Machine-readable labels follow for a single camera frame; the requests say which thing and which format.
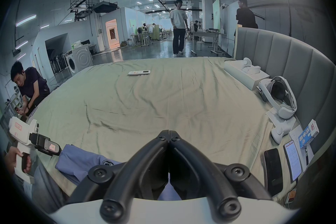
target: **gray headboard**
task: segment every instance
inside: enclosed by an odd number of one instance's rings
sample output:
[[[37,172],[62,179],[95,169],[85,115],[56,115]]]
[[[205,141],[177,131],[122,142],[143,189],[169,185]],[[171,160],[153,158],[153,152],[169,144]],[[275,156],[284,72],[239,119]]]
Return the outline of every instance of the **gray headboard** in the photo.
[[[336,126],[336,66],[310,45],[280,33],[240,27],[236,38],[237,60],[248,57],[271,78],[287,79],[302,127],[316,120],[320,133],[311,143],[316,153]]]

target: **concrete floor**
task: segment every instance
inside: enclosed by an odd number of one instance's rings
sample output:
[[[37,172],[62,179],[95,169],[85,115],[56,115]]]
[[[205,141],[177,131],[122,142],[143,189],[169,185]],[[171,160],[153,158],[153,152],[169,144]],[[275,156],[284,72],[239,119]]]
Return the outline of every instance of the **concrete floor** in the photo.
[[[185,40],[183,55],[178,55],[182,58],[196,57],[191,53],[193,49],[193,42],[196,40]],[[210,44],[203,44],[202,50],[197,51],[197,57],[217,57],[216,54],[210,52],[212,48],[208,48]],[[105,51],[99,54],[93,55],[93,65],[118,62],[134,59],[150,59],[150,58],[173,58],[173,38],[155,41],[149,46],[138,46],[133,48],[122,48],[114,51]],[[230,57],[224,53],[224,56],[220,53],[218,57]],[[69,68],[55,74],[55,78],[48,81],[50,91],[52,92],[57,87],[61,86],[65,81],[71,78]]]

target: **smartphone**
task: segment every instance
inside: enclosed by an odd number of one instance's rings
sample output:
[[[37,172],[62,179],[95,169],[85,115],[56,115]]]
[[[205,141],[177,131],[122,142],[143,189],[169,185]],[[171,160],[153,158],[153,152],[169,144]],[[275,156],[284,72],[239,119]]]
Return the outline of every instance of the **smartphone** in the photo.
[[[282,168],[278,149],[272,148],[264,151],[261,155],[261,163],[264,168],[265,188],[274,197],[283,189]]]

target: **bed sheet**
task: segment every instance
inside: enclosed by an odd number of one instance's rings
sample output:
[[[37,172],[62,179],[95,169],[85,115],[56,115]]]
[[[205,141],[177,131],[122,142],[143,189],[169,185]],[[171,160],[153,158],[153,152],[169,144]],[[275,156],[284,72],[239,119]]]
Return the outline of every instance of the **bed sheet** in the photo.
[[[39,132],[62,148],[73,144],[120,162],[160,131],[176,130],[211,161],[242,163],[263,183],[261,150],[276,146],[265,115],[270,107],[223,70],[224,60],[142,59],[92,66],[54,90],[32,118],[39,122]],[[136,70],[151,73],[127,76]],[[284,152],[279,152],[283,170],[288,170]],[[39,157],[70,195],[75,185],[54,168],[58,157]]]

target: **white vr headset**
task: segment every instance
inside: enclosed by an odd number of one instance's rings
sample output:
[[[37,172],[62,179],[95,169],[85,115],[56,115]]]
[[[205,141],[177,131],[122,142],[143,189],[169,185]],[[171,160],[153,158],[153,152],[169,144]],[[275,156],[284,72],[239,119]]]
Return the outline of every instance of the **white vr headset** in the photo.
[[[265,102],[266,100],[270,102],[279,117],[288,119],[294,115],[297,109],[296,99],[286,79],[281,76],[263,79],[259,82],[258,87],[261,90],[262,99]],[[273,97],[282,101],[282,104],[279,105]]]

